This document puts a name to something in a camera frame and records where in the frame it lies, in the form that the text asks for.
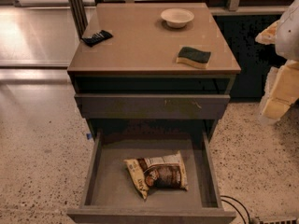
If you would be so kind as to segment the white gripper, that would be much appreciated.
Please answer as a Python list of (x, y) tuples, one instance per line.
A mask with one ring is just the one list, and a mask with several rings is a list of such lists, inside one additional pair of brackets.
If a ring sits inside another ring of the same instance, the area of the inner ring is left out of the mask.
[[(258, 33), (255, 41), (271, 45), (276, 43), (278, 21)], [(268, 98), (261, 100), (261, 115), (268, 119), (279, 120), (291, 105), (299, 99), (299, 62), (288, 60), (280, 68), (272, 67), (268, 74), (270, 78)]]

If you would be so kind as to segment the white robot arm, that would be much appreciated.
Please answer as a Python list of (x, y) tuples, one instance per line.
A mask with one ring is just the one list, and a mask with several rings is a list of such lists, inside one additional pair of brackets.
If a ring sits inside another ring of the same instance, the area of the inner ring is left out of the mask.
[(278, 21), (258, 33), (255, 41), (273, 44), (276, 54), (286, 59), (280, 68), (270, 69), (259, 106), (259, 120), (273, 124), (299, 99), (299, 0), (294, 0)]

